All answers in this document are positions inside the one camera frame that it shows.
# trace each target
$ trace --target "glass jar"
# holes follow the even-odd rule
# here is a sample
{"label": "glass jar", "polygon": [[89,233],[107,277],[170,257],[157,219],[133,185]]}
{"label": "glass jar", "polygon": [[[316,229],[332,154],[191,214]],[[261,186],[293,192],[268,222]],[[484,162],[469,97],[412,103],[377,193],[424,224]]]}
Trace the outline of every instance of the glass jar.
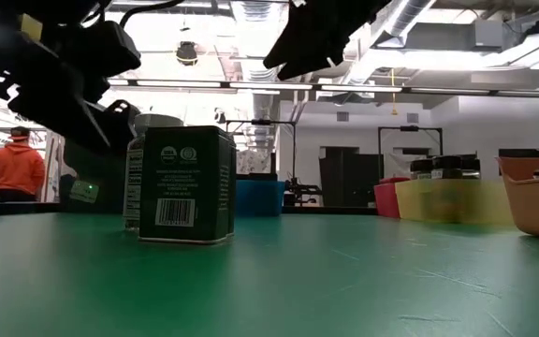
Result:
{"label": "glass jar", "polygon": [[431,159],[418,159],[411,162],[411,179],[431,179],[433,165]]}
{"label": "glass jar", "polygon": [[124,226],[138,231],[140,226],[140,181],[145,135],[150,127],[183,126],[182,120],[161,114],[144,113],[135,117],[137,137],[128,143],[124,180]]}
{"label": "glass jar", "polygon": [[471,158],[464,159],[462,161],[461,170],[463,172],[463,179],[481,179],[481,164],[479,159]]}
{"label": "glass jar", "polygon": [[458,155],[441,155],[432,159],[432,179],[462,179],[462,159]]}

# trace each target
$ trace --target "yellow container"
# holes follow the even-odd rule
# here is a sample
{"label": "yellow container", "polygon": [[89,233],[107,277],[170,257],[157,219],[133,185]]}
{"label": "yellow container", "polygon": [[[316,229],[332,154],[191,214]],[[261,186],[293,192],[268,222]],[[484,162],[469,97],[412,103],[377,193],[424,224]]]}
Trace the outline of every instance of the yellow container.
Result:
{"label": "yellow container", "polygon": [[476,225],[513,225],[503,183],[441,179],[397,183],[401,219]]}

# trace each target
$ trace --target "barcode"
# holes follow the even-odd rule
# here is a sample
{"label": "barcode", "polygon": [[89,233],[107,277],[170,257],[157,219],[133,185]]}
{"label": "barcode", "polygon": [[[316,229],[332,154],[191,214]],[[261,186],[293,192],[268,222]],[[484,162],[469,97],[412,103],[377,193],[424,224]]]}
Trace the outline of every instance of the barcode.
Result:
{"label": "barcode", "polygon": [[435,169],[431,172],[431,178],[432,179],[442,179],[443,173],[441,169]]}
{"label": "barcode", "polygon": [[158,199],[157,226],[192,227],[195,224],[194,199]]}

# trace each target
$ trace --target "circular logo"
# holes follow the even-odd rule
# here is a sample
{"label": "circular logo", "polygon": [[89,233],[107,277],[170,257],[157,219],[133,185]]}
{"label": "circular logo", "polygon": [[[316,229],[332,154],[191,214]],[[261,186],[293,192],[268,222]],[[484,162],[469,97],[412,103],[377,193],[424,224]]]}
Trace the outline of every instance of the circular logo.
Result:
{"label": "circular logo", "polygon": [[161,151],[161,161],[164,164],[172,164],[176,161],[176,157],[178,156],[178,153],[176,152],[176,149],[174,149],[171,146],[166,146]]}
{"label": "circular logo", "polygon": [[185,147],[180,151],[180,157],[184,160],[197,160],[197,150],[192,147]]}

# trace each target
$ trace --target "orange hoodie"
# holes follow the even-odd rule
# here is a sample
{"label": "orange hoodie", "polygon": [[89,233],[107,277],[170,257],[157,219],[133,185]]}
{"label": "orange hoodie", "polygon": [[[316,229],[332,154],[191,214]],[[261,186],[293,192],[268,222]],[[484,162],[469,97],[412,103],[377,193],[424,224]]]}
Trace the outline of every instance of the orange hoodie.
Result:
{"label": "orange hoodie", "polygon": [[45,182],[43,158],[27,142],[11,142],[0,150],[0,188],[36,195]]}

